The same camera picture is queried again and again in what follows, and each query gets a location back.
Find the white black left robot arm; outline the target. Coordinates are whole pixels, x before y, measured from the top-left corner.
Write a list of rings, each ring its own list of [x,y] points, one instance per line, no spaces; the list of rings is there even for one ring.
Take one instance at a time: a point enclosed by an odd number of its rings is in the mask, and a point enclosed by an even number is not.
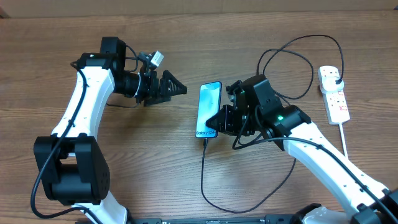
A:
[[[83,53],[72,62],[76,85],[60,122],[49,136],[35,140],[39,170],[32,193],[42,187],[49,200],[65,212],[80,211],[92,223],[132,223],[130,211],[110,191],[110,169],[98,145],[98,129],[111,94],[135,98],[150,106],[184,95],[187,87],[168,70],[157,76],[164,56],[158,52],[133,53],[133,70],[126,69],[124,41],[103,37],[97,53]]]

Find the blue Galaxy smartphone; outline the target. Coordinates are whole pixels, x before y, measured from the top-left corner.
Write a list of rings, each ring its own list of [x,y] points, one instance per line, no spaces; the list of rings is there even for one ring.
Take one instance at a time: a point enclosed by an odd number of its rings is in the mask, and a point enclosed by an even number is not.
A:
[[[218,135],[216,130],[206,125],[206,122],[219,111],[221,88],[221,82],[211,82],[201,85],[195,132],[196,138],[215,138]]]

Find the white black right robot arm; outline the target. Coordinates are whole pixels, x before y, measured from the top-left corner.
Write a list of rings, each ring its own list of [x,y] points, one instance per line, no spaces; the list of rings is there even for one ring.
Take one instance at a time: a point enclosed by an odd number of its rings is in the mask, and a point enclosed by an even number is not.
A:
[[[291,223],[397,223],[397,191],[357,168],[295,105],[283,106],[268,79],[256,75],[226,87],[231,105],[206,121],[215,131],[240,138],[256,131],[300,161],[337,199],[342,212],[312,204]]]

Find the white power strip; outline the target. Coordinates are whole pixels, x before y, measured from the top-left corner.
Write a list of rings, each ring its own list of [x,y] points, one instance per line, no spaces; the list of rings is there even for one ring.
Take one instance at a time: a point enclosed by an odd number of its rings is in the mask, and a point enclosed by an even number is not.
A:
[[[340,80],[340,74],[336,67],[324,65],[318,69],[318,79],[321,77],[337,77]],[[332,125],[343,124],[350,120],[348,105],[344,91],[337,91],[329,94],[323,94],[326,115],[328,122]]]

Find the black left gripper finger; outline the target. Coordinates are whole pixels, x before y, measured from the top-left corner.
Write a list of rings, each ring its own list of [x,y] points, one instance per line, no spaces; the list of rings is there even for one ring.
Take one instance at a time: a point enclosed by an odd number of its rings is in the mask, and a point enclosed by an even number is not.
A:
[[[187,87],[178,81],[168,70],[163,71],[159,89],[160,95],[164,98],[187,94]]]
[[[151,96],[148,99],[144,100],[144,105],[145,106],[151,106],[151,105],[156,105],[159,103],[164,103],[164,102],[168,102],[171,100],[171,97],[154,97]]]

